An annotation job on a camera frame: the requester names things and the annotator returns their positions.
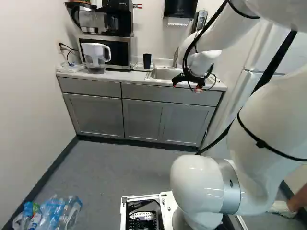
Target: floor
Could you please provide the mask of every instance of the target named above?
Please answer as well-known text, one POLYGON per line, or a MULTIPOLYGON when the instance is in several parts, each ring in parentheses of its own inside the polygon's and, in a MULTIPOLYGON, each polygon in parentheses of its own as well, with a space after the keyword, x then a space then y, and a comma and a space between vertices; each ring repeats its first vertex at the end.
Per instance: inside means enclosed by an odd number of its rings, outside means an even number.
MULTIPOLYGON (((50 178, 36 202, 53 194, 83 202, 75 230, 119 230, 120 198, 169 191, 172 162, 184 151, 79 141, 50 178)), ((298 220, 263 214, 244 218, 250 230, 304 230, 298 220)))

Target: cabinet drawer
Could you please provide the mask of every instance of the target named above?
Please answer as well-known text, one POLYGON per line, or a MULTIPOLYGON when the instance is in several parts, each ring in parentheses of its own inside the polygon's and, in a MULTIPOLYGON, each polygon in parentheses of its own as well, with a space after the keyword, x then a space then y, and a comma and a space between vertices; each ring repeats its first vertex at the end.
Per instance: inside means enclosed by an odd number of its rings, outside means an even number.
POLYGON ((221 91, 194 93, 190 89, 122 83, 122 97, 127 99, 217 106, 221 96, 221 91))
POLYGON ((94 96, 121 97, 120 83, 76 78, 58 78, 63 92, 94 96))

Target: sink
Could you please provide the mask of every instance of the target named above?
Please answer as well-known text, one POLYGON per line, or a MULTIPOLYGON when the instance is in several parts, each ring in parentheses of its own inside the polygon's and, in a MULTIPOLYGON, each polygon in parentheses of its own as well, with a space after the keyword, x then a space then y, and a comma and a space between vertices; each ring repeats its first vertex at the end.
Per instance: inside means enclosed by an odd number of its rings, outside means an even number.
MULTIPOLYGON (((182 73, 183 70, 181 68, 173 68, 173 67, 156 67, 153 69, 151 73, 148 73, 145 79, 152 81, 160 81, 160 82, 172 82, 172 78, 182 73)), ((211 79, 205 80, 206 85, 212 85, 211 79)), ((186 81, 178 83, 182 85, 188 84, 186 81)))
POLYGON ((160 68, 155 68, 150 77, 158 80, 171 81, 173 77, 177 76, 182 72, 183 71, 180 68, 160 67, 160 68))

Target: kitchen counter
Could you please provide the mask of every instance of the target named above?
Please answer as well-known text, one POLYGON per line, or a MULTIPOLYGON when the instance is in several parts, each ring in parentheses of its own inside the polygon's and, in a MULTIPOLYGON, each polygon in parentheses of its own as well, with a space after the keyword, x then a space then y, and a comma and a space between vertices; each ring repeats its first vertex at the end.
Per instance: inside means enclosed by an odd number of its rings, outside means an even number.
MULTIPOLYGON (((134 83, 134 84, 143 84, 143 85, 159 85, 159 86, 171 86, 173 84, 169 80, 153 79, 146 78, 151 74, 150 72, 140 72, 140 71, 131 71, 131 72, 120 72, 120 71, 110 71, 106 70, 104 74, 91 74, 86 69, 78 71, 76 73, 61 73, 56 72, 57 77, 66 77, 66 78, 77 78, 77 79, 89 79, 96 81, 112 81, 112 82, 121 82, 121 83, 134 83)), ((190 83, 192 88, 195 88, 195 83, 190 83)), ((212 86, 212 80, 206 80, 206 86, 203 89, 208 89, 212 86)), ((186 82, 181 82, 177 84, 178 88, 188 88, 186 82)), ((215 91, 226 91, 227 86, 222 82, 217 82, 212 88, 215 91)))

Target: power cord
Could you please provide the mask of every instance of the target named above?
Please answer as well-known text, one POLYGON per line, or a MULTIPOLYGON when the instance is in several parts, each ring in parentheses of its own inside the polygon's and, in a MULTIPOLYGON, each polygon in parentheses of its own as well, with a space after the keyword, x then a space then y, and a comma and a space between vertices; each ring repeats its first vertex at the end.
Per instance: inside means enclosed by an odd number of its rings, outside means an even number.
POLYGON ((66 44, 64 44, 64 43, 62 43, 62 42, 59 42, 59 46, 60 46, 60 48, 62 48, 62 46, 65 46, 65 47, 67 47, 67 48, 69 49, 69 52, 68 52, 67 55, 66 55, 66 59, 67 59, 68 65, 69 65, 69 66, 73 66, 73 64, 71 64, 71 63, 69 62, 68 56, 69 56, 70 53, 74 54, 75 56, 78 56, 77 54, 73 53, 72 51, 79 51, 79 50, 78 50, 78 49, 73 49, 73 48, 69 47, 68 45, 66 45, 66 44))
POLYGON ((62 46, 66 46, 68 49, 71 49, 71 50, 74 50, 74 51, 79 51, 78 49, 73 49, 71 47, 69 47, 68 45, 62 43, 62 42, 59 42, 59 46, 62 48, 62 46))

